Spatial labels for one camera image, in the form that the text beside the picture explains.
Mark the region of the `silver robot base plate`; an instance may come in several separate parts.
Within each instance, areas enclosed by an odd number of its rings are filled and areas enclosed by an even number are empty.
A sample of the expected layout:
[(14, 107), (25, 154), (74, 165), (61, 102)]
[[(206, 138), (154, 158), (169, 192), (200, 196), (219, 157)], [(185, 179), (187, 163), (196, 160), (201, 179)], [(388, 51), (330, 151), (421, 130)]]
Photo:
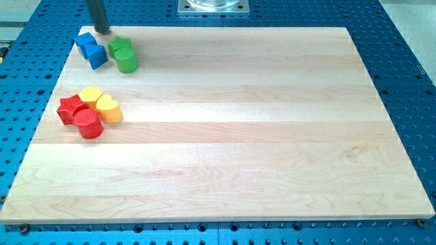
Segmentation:
[(249, 0), (177, 0), (179, 14), (248, 14)]

